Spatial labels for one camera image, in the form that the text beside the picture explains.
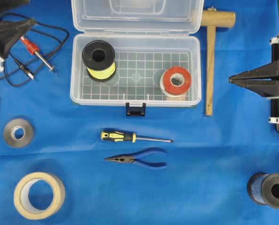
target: clear plastic box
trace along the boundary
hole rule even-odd
[[[204,0],[72,0],[74,38],[71,99],[80,105],[190,107],[201,100],[200,43],[188,36],[200,27]],[[117,70],[106,82],[91,80],[82,50],[93,40],[110,43]],[[162,93],[161,75],[170,67],[189,70],[183,98]]]

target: screwdriver handle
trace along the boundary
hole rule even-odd
[[[110,142],[135,142],[136,135],[127,134],[120,131],[102,131],[101,132],[101,139],[103,141],[110,141]]]
[[[25,36],[20,37],[20,41],[26,46],[30,54],[34,55],[35,52],[40,51],[40,48],[36,44],[30,42]]]

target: red soldering iron grip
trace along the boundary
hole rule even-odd
[[[23,44],[27,47],[27,50],[30,54],[34,55],[35,51],[40,51],[39,47],[36,46],[34,43],[31,43],[25,36],[20,38]]]

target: wooden mallet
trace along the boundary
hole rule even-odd
[[[235,25],[234,12],[216,11],[215,8],[203,10],[201,26],[207,27],[207,86],[205,115],[213,115],[213,73],[216,27],[232,28]]]

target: black spool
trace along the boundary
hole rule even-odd
[[[279,173],[254,174],[249,179],[247,191],[256,204],[279,210]]]
[[[100,79],[98,76],[91,74],[87,69],[89,77],[98,82],[111,79],[117,69],[114,61],[115,50],[106,41],[96,40],[88,43],[82,51],[82,59],[88,69],[103,73],[103,78]],[[109,72],[108,69],[112,66],[115,69]]]

